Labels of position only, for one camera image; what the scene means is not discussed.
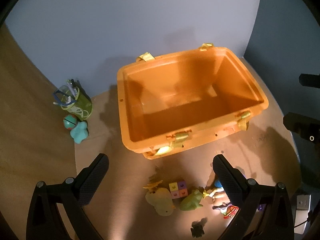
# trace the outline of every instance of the gray wall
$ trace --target gray wall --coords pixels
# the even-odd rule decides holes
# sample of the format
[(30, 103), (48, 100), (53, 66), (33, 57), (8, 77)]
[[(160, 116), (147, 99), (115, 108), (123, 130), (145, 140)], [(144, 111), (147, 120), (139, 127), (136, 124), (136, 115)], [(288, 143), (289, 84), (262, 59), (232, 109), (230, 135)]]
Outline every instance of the gray wall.
[(203, 42), (243, 56), (259, 0), (19, 0), (6, 24), (57, 87), (78, 77), (90, 96), (148, 51), (161, 55)]
[[(320, 73), (320, 27), (302, 0), (260, 0), (244, 58), (264, 80), (284, 114), (294, 112), (320, 120), (320, 90), (299, 84), (301, 73)], [(316, 192), (319, 154), (312, 143), (296, 134), (293, 137), (303, 188)]]

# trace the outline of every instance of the toy cube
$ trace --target toy cube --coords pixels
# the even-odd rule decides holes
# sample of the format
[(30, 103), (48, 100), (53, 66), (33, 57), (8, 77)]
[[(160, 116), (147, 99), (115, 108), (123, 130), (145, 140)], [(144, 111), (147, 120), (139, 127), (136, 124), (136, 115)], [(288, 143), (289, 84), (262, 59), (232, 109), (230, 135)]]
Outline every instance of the toy cube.
[(175, 190), (179, 190), (178, 189), (178, 183), (176, 182), (173, 182), (173, 183), (169, 183), (169, 188), (170, 188), (170, 191), (173, 192)]
[(178, 190), (184, 189), (184, 188), (187, 188), (186, 182), (185, 181), (179, 181), (178, 182)]
[(188, 190), (186, 188), (179, 190), (179, 196), (180, 197), (188, 196)]
[(171, 197), (172, 197), (172, 199), (174, 199), (174, 198), (180, 198), (179, 191), (178, 191), (178, 190), (172, 191), (172, 192), (171, 192)]

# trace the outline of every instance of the brown table surface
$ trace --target brown table surface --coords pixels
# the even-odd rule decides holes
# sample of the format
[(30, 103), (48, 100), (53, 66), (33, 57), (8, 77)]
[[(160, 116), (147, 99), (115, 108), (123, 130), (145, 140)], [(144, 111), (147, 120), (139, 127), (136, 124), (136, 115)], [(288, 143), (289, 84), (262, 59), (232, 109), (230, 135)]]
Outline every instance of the brown table surface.
[(212, 210), (209, 198), (194, 211), (177, 209), (168, 217), (159, 216), (145, 200), (149, 177), (156, 175), (168, 183), (184, 179), (188, 189), (212, 183), (212, 159), (223, 153), (233, 167), (247, 178), (274, 186), (283, 182), (291, 196), (301, 184), (299, 159), (291, 133), (283, 126), (283, 114), (252, 67), (241, 59), (258, 81), (269, 100), (269, 107), (250, 121), (248, 131), (157, 160), (129, 151), (121, 141), (116, 86), (95, 96), (88, 120), (89, 137), (75, 145), (77, 173), (98, 153), (108, 155), (109, 171), (85, 211), (104, 239), (192, 239), (191, 224), (206, 222), (202, 239), (217, 239), (230, 219)]

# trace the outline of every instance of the metal bolt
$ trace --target metal bolt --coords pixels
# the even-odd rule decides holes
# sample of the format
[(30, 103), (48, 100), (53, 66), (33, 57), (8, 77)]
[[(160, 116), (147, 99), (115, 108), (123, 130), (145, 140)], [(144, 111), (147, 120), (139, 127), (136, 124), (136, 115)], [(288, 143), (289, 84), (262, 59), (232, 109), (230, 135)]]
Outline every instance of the metal bolt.
[(37, 187), (42, 187), (42, 186), (43, 186), (43, 184), (44, 184), (44, 182), (43, 182), (43, 181), (39, 181), (39, 182), (37, 183)]
[(66, 178), (66, 183), (71, 184), (74, 181), (72, 177)]
[(284, 188), (285, 188), (285, 185), (284, 185), (282, 182), (279, 182), (279, 183), (278, 183), (278, 187), (281, 188), (281, 189), (284, 189)]
[(247, 181), (250, 185), (256, 185), (257, 183), (254, 179), (248, 179)]

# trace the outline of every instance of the orange plastic bin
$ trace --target orange plastic bin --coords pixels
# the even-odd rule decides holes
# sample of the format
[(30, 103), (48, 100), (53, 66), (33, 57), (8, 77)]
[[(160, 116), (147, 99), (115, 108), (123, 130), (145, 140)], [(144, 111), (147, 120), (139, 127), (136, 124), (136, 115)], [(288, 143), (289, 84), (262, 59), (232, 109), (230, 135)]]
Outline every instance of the orange plastic bin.
[(268, 107), (236, 55), (211, 43), (155, 58), (145, 53), (118, 71), (117, 85), (122, 141), (148, 159), (246, 130)]

